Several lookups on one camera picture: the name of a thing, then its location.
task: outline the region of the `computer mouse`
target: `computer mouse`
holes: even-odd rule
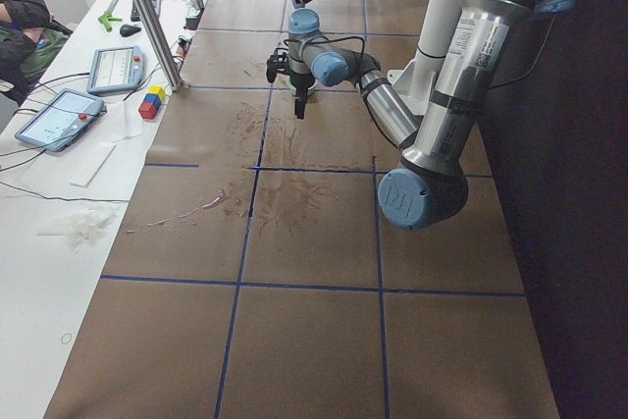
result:
[[[124,24],[120,26],[120,36],[126,38],[127,36],[131,36],[132,34],[136,34],[138,31],[141,31],[140,26]]]

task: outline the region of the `metal pole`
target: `metal pole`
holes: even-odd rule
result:
[[[137,10],[141,15],[146,31],[148,32],[150,44],[152,44],[155,54],[157,54],[157,59],[164,70],[164,74],[166,74],[170,87],[173,91],[179,90],[183,86],[183,79],[181,79],[179,69],[177,68],[172,52],[170,51],[168,41],[166,41],[166,36],[164,36],[164,31],[159,25],[159,18],[155,13],[155,9],[153,8],[151,1],[133,1],[135,2],[135,5],[137,5]]]

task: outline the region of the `dark jacket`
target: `dark jacket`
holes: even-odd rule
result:
[[[50,13],[44,0],[0,0],[4,4],[12,24],[2,24],[0,42],[0,79],[14,85],[7,93],[19,103],[27,94],[27,84],[20,69],[22,62],[35,50],[36,44],[22,33],[22,28],[48,26]]]

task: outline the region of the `table surface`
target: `table surface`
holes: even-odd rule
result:
[[[137,45],[145,57],[146,77],[158,66],[147,33],[122,38],[119,25],[106,32],[97,18],[111,0],[96,0],[41,82],[88,72],[96,49]],[[160,20],[169,41],[183,29],[187,6],[183,0],[163,0]],[[131,0],[120,0],[114,15],[130,23]],[[161,71],[150,84],[164,85]],[[53,91],[67,87],[85,92],[87,80],[63,79],[41,87],[30,98],[47,102]],[[0,417],[41,417],[68,359],[85,309],[93,294],[117,228],[141,171],[146,150],[159,127],[144,121],[141,134],[126,136],[125,108],[136,114],[145,90],[131,96],[104,97],[108,113],[76,143],[60,153],[47,152],[14,170],[0,172],[0,181],[46,196],[123,200],[122,203],[44,200],[0,185]],[[27,100],[23,107],[41,108]],[[19,114],[0,134],[0,154],[27,149],[15,132],[30,114]],[[93,159],[100,148],[114,149],[87,187],[70,184],[84,174],[81,163]],[[18,164],[37,151],[3,156],[2,168]]]
[[[427,1],[311,8],[330,36],[366,36],[388,70],[413,56]],[[89,188],[67,173],[90,142],[120,135],[113,118],[63,156],[0,173],[49,194],[131,199],[104,205],[105,234],[72,248],[42,225],[85,204],[0,190],[14,229],[1,239],[2,417],[557,417],[477,130],[460,214],[393,227],[375,194],[398,152],[359,95],[319,90],[298,121],[285,82],[265,80],[289,5],[210,0],[183,65],[189,88],[161,124],[117,141]],[[20,147],[8,133],[4,152]]]

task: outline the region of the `yellow block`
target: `yellow block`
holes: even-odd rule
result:
[[[166,100],[166,90],[164,90],[164,87],[161,85],[151,85],[148,87],[148,93],[154,93],[157,95],[159,100],[161,100],[161,103],[164,103]]]

